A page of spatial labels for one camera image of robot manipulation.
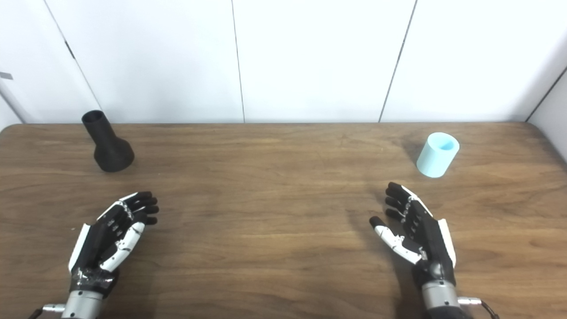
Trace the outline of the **white and black left hand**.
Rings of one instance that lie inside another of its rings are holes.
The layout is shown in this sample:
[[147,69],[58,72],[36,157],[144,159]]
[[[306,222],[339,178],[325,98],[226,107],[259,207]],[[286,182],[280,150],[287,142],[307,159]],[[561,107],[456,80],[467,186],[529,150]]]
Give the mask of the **white and black left hand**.
[[68,264],[69,292],[109,296],[119,280],[120,264],[144,229],[157,223],[157,203],[152,192],[136,192],[113,202],[93,224],[83,224]]

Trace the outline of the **white and black right hand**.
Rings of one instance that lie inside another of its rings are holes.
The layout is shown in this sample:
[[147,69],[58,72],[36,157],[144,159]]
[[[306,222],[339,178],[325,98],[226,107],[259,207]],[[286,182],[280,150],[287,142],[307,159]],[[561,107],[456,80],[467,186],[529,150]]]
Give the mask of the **white and black right hand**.
[[395,234],[378,216],[370,218],[370,225],[396,255],[412,264],[416,286],[429,281],[456,285],[456,254],[446,220],[435,219],[419,196],[401,184],[389,182],[385,194],[385,214],[399,222],[403,234]]

